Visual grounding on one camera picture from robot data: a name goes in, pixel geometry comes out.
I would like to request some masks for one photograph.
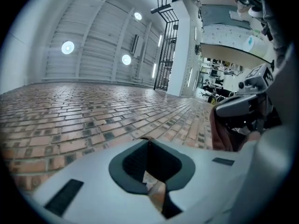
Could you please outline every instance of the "white panel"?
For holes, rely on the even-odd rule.
[[[74,0],[61,18],[54,33],[46,65],[46,77],[75,77],[78,52],[87,24],[102,0]],[[61,51],[65,41],[75,45],[72,53]]]
[[[160,34],[155,30],[154,27],[152,27],[149,33],[148,45],[144,56],[144,63],[141,70],[142,72],[140,74],[140,78],[148,80],[152,79],[152,72],[158,52],[159,38]]]
[[[124,9],[127,7],[116,0],[107,0],[103,5],[85,42],[80,77],[111,79],[118,38],[128,14]]]
[[[131,81],[132,77],[137,77],[137,68],[140,65],[141,57],[133,57],[132,54],[130,54],[130,49],[135,35],[138,35],[140,38],[144,39],[146,26],[141,21],[137,20],[134,16],[130,18],[130,22],[121,46],[121,56],[123,54],[128,54],[131,56],[132,61],[129,66],[126,66],[119,61],[116,71],[116,80]]]
[[[204,27],[202,42],[224,45],[243,50],[244,42],[250,35],[254,35],[252,30],[222,24],[214,24]]]
[[[125,0],[108,0],[107,2],[113,6],[116,6],[117,8],[120,8],[126,13],[129,13],[132,8],[131,5],[129,5]]]

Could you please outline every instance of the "white wall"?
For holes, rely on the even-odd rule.
[[[250,35],[253,31],[248,29],[215,24],[204,27],[202,42],[243,50],[243,44]]]
[[[0,93],[41,81],[42,52],[59,8],[66,0],[30,0],[14,21],[0,58]]]
[[[183,0],[178,0],[171,3],[171,7],[176,13],[176,16],[179,18],[179,22],[176,55],[173,59],[171,78],[169,80],[167,94],[180,96],[184,81],[184,75],[182,74],[185,74],[189,52],[190,16],[183,3]]]
[[[171,4],[176,15],[179,14],[178,35],[180,34],[180,37],[178,36],[177,39],[176,55],[167,93],[176,96],[194,96],[196,89],[193,90],[193,84],[198,77],[196,73],[200,69],[198,55],[195,54],[195,45],[201,41],[202,23],[198,18],[198,7],[194,1],[182,0],[182,2]],[[197,40],[195,40],[195,26],[197,27]],[[191,68],[192,75],[188,87]]]
[[[262,58],[268,62],[275,60],[276,56],[273,50],[273,44],[268,40],[267,36],[261,34],[261,30],[263,28],[260,22],[256,19],[252,19],[250,27],[252,30],[221,24],[205,26],[204,32],[202,33],[202,42],[224,45],[243,50],[243,45],[247,38],[250,35],[254,35],[264,41],[268,46],[267,52]]]

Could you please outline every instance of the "ceiling light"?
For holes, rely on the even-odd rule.
[[[194,81],[194,85],[193,85],[193,89],[192,89],[192,90],[194,90],[194,87],[195,87],[195,82],[196,82],[196,79],[195,79],[195,81]]]
[[[142,19],[142,16],[140,13],[134,13],[134,16],[137,20],[141,20]]]
[[[189,87],[189,84],[190,84],[190,79],[191,79],[191,75],[192,75],[192,68],[191,68],[191,71],[190,71],[190,76],[189,76],[189,80],[188,80],[187,87]]]
[[[125,65],[130,65],[131,64],[131,57],[129,55],[123,55],[121,58],[122,63]]]
[[[63,43],[61,47],[61,51],[64,54],[70,54],[71,52],[73,52],[74,49],[75,49],[75,45],[70,41]]]
[[[158,47],[160,47],[161,40],[162,40],[162,35],[160,35],[160,39],[159,39],[159,43],[158,43]]]

